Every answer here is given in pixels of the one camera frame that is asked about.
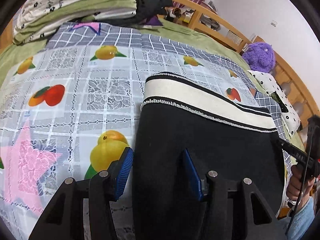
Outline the person right hand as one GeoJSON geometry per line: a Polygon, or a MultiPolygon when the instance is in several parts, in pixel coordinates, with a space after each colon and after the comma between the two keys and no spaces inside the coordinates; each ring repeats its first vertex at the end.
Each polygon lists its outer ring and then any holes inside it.
{"type": "MultiPolygon", "coordinates": [[[[298,167],[298,165],[293,165],[291,167],[292,176],[289,179],[289,184],[286,189],[286,195],[290,200],[298,201],[298,196],[300,193],[300,188],[302,186],[302,173],[303,170],[298,167]]],[[[314,185],[315,177],[307,179],[303,186],[303,192],[301,194],[300,205],[305,205],[310,196],[310,191],[314,185]]]]}

